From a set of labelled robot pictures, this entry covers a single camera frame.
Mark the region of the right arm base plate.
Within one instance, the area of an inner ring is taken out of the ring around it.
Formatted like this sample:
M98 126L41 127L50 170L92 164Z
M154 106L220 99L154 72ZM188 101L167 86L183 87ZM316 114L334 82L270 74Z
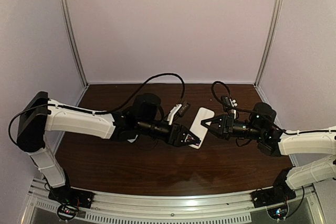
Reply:
M283 191L274 187L266 189L258 188L251 192L250 195L255 208L279 204L296 198L296 193L293 190Z

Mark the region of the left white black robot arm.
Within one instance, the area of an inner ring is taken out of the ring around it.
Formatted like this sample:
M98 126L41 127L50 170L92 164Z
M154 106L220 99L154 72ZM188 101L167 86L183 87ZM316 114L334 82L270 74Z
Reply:
M33 160L51 189L69 190L66 172L45 141L46 131L92 135L102 139L128 141L147 135L175 147L198 144L200 136L174 123L177 104L164 117L161 99L153 93L137 95L123 111L95 111L66 105L38 92L19 115L16 145Z

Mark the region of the white remote control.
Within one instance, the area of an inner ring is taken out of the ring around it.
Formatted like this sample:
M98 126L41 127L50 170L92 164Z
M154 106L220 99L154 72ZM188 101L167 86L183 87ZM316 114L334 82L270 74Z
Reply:
M214 117L214 115L215 115L214 111L201 107L199 108L195 116L195 119L191 125L191 128L190 128L191 132L194 133L200 139L202 143L205 139L208 129L201 125L201 120L212 118Z

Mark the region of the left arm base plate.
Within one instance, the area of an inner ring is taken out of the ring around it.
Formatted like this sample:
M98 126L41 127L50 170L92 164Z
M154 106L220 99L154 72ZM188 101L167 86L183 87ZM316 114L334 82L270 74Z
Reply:
M90 209L94 195L91 191L62 186L51 188L48 198L60 204Z

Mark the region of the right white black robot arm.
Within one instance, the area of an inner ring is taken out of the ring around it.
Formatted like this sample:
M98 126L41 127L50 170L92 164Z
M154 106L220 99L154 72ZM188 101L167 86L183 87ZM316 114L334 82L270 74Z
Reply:
M255 140L257 148L267 156L291 154L324 154L325 157L307 165L281 171L273 188L293 191L302 186L335 178L335 127L310 131L286 131L274 123L276 111L258 102L249 111L249 119L241 122L232 114L203 119L201 125L217 138Z

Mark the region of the white battery cover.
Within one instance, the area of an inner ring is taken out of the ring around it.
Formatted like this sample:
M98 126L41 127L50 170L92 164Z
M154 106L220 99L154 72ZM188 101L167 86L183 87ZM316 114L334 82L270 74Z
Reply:
M138 139L138 135L134 136L134 137L131 138L131 139L128 139L128 142L129 142L129 143L134 143L137 139Z

